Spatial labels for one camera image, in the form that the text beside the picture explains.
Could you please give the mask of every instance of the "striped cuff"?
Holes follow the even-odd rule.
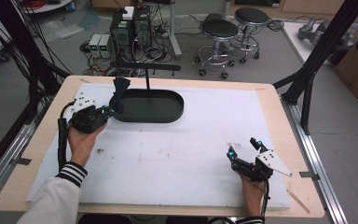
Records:
[[[56,177],[69,180],[80,187],[86,175],[87,171],[82,166],[75,162],[68,161]]]
[[[244,219],[236,221],[239,224],[263,224],[263,219],[261,217],[246,217]]]

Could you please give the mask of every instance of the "wrist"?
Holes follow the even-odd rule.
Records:
[[[74,163],[77,163],[78,165],[85,167],[87,161],[90,158],[90,154],[84,155],[84,154],[74,154],[72,155],[71,161]]]

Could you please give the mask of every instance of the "power supply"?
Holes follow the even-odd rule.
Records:
[[[110,58],[114,55],[112,37],[110,35],[102,35],[98,49],[100,50],[102,58]]]
[[[89,50],[91,50],[91,55],[94,58],[101,58],[101,53],[98,48],[98,43],[100,43],[101,37],[102,35],[93,35],[89,42]]]

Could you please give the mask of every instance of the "white jacket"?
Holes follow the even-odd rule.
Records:
[[[34,196],[28,211],[17,222],[76,223],[80,185],[87,171],[74,162],[67,162],[60,173],[49,178]]]

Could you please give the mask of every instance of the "floor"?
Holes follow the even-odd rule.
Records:
[[[41,23],[44,23],[48,45],[62,60],[73,74],[82,74],[87,67],[85,55],[79,51],[79,46],[89,40],[93,34],[104,34],[109,31],[109,12],[93,12],[88,4],[80,4],[76,12],[69,13],[63,10],[38,15]],[[199,33],[199,24],[192,21],[191,17],[181,17],[176,20],[176,27],[184,26],[176,33]],[[49,27],[56,22],[67,30],[66,33],[75,32],[68,38],[61,39],[55,34],[49,34]],[[78,27],[84,30],[76,33]],[[228,67],[231,82],[260,82],[274,83],[296,72],[302,64],[292,48],[286,35],[280,32],[272,32],[263,29],[256,35],[261,43],[260,59],[250,58],[246,64],[238,63]],[[199,65],[194,63],[194,55],[197,50],[210,39],[202,35],[177,35],[179,46],[183,52],[183,58],[169,63],[182,66],[180,72],[172,77],[171,72],[156,73],[152,77],[198,79],[221,81],[221,69],[207,66],[207,75],[198,75]],[[39,38],[35,42],[41,45]],[[238,59],[240,52],[233,52]],[[27,104],[28,84],[16,65],[9,61],[0,62],[0,140],[10,128],[14,120]],[[284,93],[286,87],[278,89],[278,93]],[[323,66],[318,72],[313,87],[312,102],[310,108],[310,134],[318,149],[318,153],[329,176],[330,182],[342,206],[349,223],[358,223],[358,100],[342,84],[333,72],[332,66]],[[0,223],[15,223],[21,213],[0,212]],[[140,217],[144,221],[135,220],[133,223],[164,223],[165,217]],[[268,217],[267,223],[330,223],[328,213],[322,218],[277,218]]]

